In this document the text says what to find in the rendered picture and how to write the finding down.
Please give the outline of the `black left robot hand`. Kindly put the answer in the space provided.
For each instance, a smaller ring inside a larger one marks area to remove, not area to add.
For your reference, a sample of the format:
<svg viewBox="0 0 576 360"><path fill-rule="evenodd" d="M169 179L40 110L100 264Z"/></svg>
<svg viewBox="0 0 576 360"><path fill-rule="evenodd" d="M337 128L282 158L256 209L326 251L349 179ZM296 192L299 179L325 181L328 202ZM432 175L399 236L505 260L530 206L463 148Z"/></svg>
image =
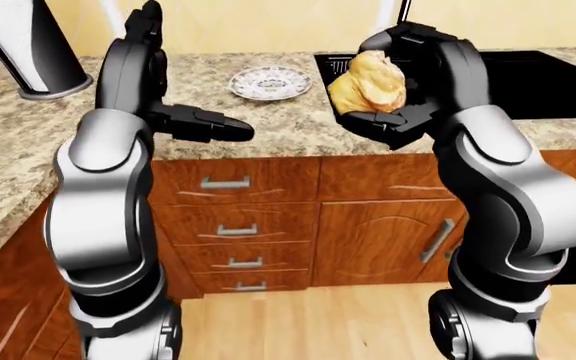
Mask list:
<svg viewBox="0 0 576 360"><path fill-rule="evenodd" d="M117 127L136 133L170 134L175 140L247 142L255 134L246 122L223 113L183 104L163 104L168 59L162 48L163 11L148 0L131 12L123 38L107 50L96 86L95 113L109 115Z"/></svg>

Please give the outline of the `wooden false drawer panel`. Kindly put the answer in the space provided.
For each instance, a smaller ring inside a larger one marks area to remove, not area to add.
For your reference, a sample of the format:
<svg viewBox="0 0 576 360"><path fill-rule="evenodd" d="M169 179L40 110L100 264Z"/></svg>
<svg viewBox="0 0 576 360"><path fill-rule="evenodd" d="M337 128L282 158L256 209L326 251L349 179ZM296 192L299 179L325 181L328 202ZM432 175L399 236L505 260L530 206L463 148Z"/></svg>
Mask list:
<svg viewBox="0 0 576 360"><path fill-rule="evenodd" d="M323 201L445 199L431 154L325 157L318 197Z"/></svg>

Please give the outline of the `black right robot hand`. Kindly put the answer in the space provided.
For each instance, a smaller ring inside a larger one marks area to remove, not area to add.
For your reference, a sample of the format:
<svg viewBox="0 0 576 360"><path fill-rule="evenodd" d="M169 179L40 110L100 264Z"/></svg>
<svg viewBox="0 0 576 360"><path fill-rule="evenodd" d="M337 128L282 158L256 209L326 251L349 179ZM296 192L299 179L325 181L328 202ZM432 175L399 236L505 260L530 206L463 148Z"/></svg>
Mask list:
<svg viewBox="0 0 576 360"><path fill-rule="evenodd" d="M364 41L327 91L339 125L390 149L434 132L461 110L491 103L474 45L411 22Z"/></svg>

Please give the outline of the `white patterned ceramic plate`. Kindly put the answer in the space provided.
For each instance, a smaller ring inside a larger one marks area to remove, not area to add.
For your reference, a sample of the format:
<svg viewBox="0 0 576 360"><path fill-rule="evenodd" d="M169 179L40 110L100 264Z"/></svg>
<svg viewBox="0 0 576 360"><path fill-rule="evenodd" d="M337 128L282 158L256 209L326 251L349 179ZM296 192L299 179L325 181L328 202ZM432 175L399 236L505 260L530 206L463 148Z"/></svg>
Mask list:
<svg viewBox="0 0 576 360"><path fill-rule="evenodd" d="M262 66L238 72L228 82L234 95L253 101L282 101L296 98L312 86L304 71L286 66Z"/></svg>

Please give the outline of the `black kitchen sink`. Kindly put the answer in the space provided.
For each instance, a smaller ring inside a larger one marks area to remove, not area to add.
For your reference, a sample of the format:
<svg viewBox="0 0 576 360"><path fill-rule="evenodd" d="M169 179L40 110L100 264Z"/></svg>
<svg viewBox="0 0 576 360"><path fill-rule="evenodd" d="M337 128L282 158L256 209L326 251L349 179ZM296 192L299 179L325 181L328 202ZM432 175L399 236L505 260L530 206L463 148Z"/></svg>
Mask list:
<svg viewBox="0 0 576 360"><path fill-rule="evenodd" d="M480 52L488 75L489 95L492 104L501 107L513 120L576 119L576 65L556 59L537 50L483 51ZM349 68L355 55L315 55L325 86L329 86ZM421 60L420 55L393 56L391 61L413 80L431 65L431 60ZM408 90L404 110L395 113L398 122L412 120L414 128L432 124L432 108L414 106L413 101L423 101L423 86Z"/></svg>

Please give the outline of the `golden roast chicken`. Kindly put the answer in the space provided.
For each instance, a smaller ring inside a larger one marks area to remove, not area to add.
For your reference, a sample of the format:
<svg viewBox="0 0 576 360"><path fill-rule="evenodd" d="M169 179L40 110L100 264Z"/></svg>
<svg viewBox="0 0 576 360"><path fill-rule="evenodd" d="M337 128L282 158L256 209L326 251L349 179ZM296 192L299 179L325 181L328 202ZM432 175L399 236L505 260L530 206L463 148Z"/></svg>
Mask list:
<svg viewBox="0 0 576 360"><path fill-rule="evenodd" d="M349 63L348 70L328 86L335 110L392 113L405 106L405 75L383 50L366 50Z"/></svg>

